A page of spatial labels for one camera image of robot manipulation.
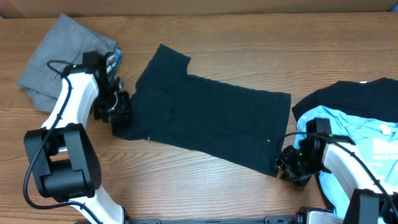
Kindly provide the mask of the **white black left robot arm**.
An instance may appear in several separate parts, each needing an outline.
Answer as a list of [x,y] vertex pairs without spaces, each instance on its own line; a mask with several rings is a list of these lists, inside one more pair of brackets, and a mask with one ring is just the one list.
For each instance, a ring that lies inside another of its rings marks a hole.
[[53,111],[24,136],[30,162],[24,199],[38,210],[73,207],[89,223],[131,223],[101,184],[100,161],[85,129],[91,113],[112,128],[128,124],[129,94],[120,78],[108,78],[106,58],[96,51],[85,52],[80,64],[65,62],[57,73],[62,90]]

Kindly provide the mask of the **black t-shirt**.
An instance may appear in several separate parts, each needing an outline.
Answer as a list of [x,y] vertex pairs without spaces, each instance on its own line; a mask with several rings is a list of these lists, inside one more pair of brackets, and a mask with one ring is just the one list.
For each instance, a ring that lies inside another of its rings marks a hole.
[[291,96],[190,75],[189,63],[160,45],[136,83],[130,121],[113,126],[113,134],[201,151],[276,176]]

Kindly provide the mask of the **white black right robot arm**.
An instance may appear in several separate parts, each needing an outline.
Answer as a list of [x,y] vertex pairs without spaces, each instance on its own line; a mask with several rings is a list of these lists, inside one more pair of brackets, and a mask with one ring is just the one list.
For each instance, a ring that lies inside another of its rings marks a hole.
[[335,135],[328,119],[311,120],[298,149],[286,147],[276,160],[282,179],[298,187],[325,170],[332,173],[349,198],[344,218],[320,208],[301,208],[289,223],[397,223],[397,191],[367,167],[354,141]]

